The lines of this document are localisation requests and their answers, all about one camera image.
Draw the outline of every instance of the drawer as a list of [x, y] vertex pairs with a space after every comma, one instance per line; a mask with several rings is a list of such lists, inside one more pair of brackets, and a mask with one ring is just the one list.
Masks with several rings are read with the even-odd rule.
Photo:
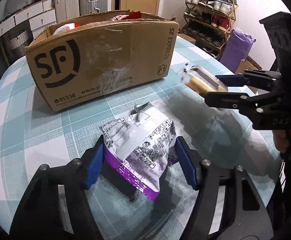
[[0, 36], [5, 34], [8, 30], [12, 29], [14, 26], [14, 19], [13, 16], [11, 16], [0, 24]]
[[49, 24], [47, 24], [47, 25], [44, 25], [44, 26], [41, 26], [41, 27], [39, 27], [39, 28], [37, 28], [37, 29], [35, 29], [35, 30], [33, 30], [32, 31], [32, 35], [33, 35], [33, 38], [35, 39], [36, 37], [38, 37], [38, 35], [46, 28], [46, 27], [48, 27], [48, 26], [50, 26], [50, 25], [54, 25], [54, 24], [56, 24], [57, 22], [56, 21], [54, 21], [54, 22], [52, 22], [52, 23], [49, 23]]
[[52, 25], [52, 23], [55, 21], [56, 21], [55, 10], [51, 10], [30, 19], [29, 20], [30, 29], [33, 31], [45, 25]]
[[42, 2], [44, 6], [44, 12], [52, 8], [52, 0], [47, 0]]
[[40, 3], [36, 3], [34, 5], [31, 5], [27, 8], [25, 8], [24, 10], [22, 10], [21, 12], [17, 13], [15, 15], [15, 19], [16, 19], [16, 25], [18, 25], [19, 23], [22, 23], [23, 21], [30, 19], [33, 16], [36, 16], [37, 14], [42, 13], [43, 10], [43, 6], [42, 6], [42, 2]]

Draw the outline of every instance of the screw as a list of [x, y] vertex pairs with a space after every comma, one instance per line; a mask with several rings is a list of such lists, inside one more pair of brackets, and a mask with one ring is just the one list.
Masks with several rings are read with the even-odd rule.
[[210, 166], [210, 165], [211, 165], [211, 161], [208, 160], [208, 159], [204, 159], [204, 160], [202, 161], [202, 164], [203, 164], [204, 166]]
[[39, 166], [39, 169], [40, 169], [41, 171], [45, 171], [47, 168], [48, 168], [48, 165], [47, 165], [47, 164], [41, 164], [41, 165]]
[[76, 165], [79, 165], [81, 163], [81, 159], [80, 158], [73, 159], [72, 161]]
[[236, 166], [237, 171], [243, 171], [244, 168], [241, 165]]

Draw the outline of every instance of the sf express box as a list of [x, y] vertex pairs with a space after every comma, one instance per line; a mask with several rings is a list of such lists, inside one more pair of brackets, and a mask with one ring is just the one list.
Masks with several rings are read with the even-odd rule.
[[[53, 25], [26, 48], [33, 79], [53, 111], [167, 76], [178, 23], [147, 13], [108, 21], [131, 13], [110, 11]], [[52, 35], [66, 23], [80, 27]]]

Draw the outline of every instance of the checkered tablecloth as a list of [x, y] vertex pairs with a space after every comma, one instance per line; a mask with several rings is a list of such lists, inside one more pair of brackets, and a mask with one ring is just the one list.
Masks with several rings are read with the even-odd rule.
[[[135, 103], [152, 102], [174, 120], [178, 136], [217, 165], [245, 167], [264, 204], [279, 174], [279, 153], [270, 131], [255, 131], [237, 110], [209, 108], [204, 100], [180, 82], [177, 72], [190, 62], [213, 74], [228, 70], [201, 49], [178, 37], [169, 75], [79, 107], [52, 112], [31, 77], [26, 58], [15, 62], [0, 81], [0, 225], [9, 232], [19, 201], [33, 174], [43, 163], [65, 165], [81, 157], [101, 134], [99, 126], [127, 115]], [[247, 88], [233, 88], [233, 92]], [[167, 168], [161, 192], [151, 201], [137, 191], [123, 194], [100, 175], [87, 199], [105, 239], [179, 239], [197, 192], [187, 185], [180, 165]], [[66, 209], [60, 191], [61, 209]], [[63, 222], [71, 231], [69, 218]]]

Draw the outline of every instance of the suitcase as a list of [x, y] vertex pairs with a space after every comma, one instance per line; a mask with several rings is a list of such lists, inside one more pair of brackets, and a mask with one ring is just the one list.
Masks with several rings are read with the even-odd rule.
[[79, 0], [80, 16], [108, 11], [108, 0]]
[[54, 0], [57, 23], [80, 16], [79, 0]]

